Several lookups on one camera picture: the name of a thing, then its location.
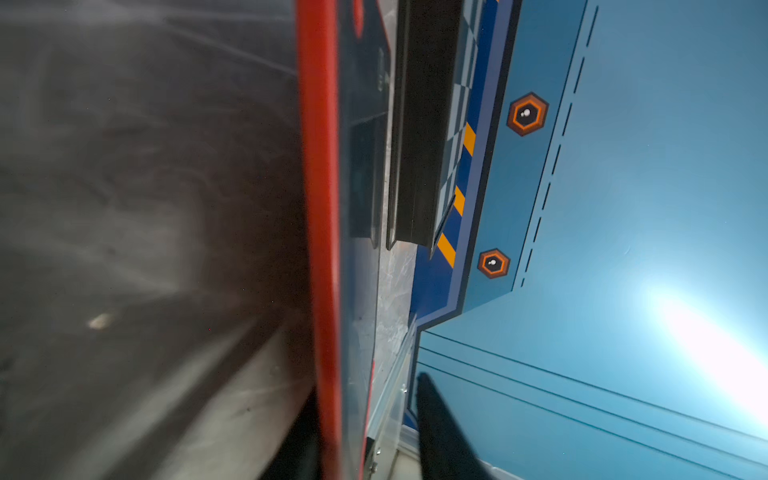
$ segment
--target blue wall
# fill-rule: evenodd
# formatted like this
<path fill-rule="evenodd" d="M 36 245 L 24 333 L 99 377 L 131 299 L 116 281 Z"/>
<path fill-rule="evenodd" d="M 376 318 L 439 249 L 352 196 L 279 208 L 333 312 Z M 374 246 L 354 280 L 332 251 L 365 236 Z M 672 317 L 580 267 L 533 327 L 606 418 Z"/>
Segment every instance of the blue wall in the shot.
<path fill-rule="evenodd" d="M 584 0 L 522 3 L 473 266 L 478 264 L 480 252 L 495 248 L 510 257 L 512 272 L 518 264 L 555 120 L 567 113 L 567 106 L 564 112 L 558 109 L 584 3 Z M 541 130 L 521 137 L 506 126 L 507 114 L 513 101 L 531 91 L 549 103 L 547 121 Z M 479 270 L 470 270 L 464 311 L 508 293 L 514 279 L 513 274 L 490 280 Z"/>
<path fill-rule="evenodd" d="M 523 2 L 508 89 L 552 5 Z M 543 151 L 497 143 L 475 252 L 517 241 L 528 272 L 418 357 L 484 460 L 525 480 L 768 478 L 766 25 L 765 2 L 589 2 L 565 134 L 560 114 Z M 528 197 L 515 162 L 543 162 Z M 519 208 L 526 228 L 494 230 Z"/>

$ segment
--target checkered pattern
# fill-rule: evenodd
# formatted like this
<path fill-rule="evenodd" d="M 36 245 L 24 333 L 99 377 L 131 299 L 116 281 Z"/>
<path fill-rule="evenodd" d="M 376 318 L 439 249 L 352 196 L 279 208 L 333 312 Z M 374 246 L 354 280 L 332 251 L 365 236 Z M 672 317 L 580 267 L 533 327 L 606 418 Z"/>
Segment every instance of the checkered pattern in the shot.
<path fill-rule="evenodd" d="M 466 129 L 467 104 L 475 79 L 475 60 L 478 56 L 478 35 L 482 7 L 486 0 L 464 0 L 461 24 L 458 31 L 456 62 L 453 67 L 453 99 L 451 117 L 445 138 L 442 158 L 440 197 L 435 216 L 435 240 L 443 219 L 450 213 L 456 185 L 456 168 L 462 157 L 464 130 Z"/>

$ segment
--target hexagon emblem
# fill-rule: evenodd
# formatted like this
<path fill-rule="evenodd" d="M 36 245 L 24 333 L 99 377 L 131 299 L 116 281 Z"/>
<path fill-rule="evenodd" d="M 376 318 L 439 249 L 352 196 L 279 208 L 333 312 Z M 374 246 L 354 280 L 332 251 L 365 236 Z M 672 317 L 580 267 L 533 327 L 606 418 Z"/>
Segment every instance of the hexagon emblem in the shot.
<path fill-rule="evenodd" d="M 498 248 L 482 252 L 480 253 L 478 269 L 490 279 L 505 276 L 509 273 L 509 257 Z"/>
<path fill-rule="evenodd" d="M 521 137 L 524 137 L 544 127 L 548 109 L 549 104 L 543 98 L 531 92 L 512 102 L 512 105 L 509 107 L 507 126 Z"/>

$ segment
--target dark glossy panel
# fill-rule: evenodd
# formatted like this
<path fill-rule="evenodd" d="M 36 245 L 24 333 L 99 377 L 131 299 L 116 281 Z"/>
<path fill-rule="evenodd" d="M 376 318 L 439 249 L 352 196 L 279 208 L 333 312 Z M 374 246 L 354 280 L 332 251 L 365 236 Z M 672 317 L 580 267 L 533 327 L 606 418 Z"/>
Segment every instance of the dark glossy panel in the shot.
<path fill-rule="evenodd" d="M 148 478 L 303 315 L 292 15 L 229 0 L 0 7 L 0 478 Z M 199 381 L 167 416 L 114 430 L 184 369 Z M 279 408 L 301 400 L 263 411 L 290 422 Z M 78 470 L 104 439 L 118 439 L 109 455 Z"/>
<path fill-rule="evenodd" d="M 361 38 L 351 5 L 339 5 L 339 200 L 343 475 L 357 479 L 376 334 L 390 57 L 376 0 L 364 2 Z"/>
<path fill-rule="evenodd" d="M 461 15 L 462 0 L 399 5 L 390 246 L 401 240 L 431 249 L 436 242 Z"/>

